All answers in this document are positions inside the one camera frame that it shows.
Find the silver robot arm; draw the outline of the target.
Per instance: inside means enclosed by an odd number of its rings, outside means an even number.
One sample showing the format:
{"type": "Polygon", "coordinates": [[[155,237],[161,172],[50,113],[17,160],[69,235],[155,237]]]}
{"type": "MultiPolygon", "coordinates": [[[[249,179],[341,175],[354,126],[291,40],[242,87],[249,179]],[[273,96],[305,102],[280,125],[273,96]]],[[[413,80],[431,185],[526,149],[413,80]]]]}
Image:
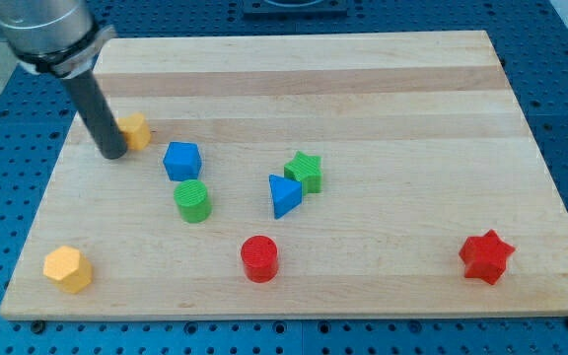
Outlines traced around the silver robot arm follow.
{"type": "Polygon", "coordinates": [[[84,0],[0,0],[0,27],[15,56],[33,73],[72,79],[116,37],[84,0]]]}

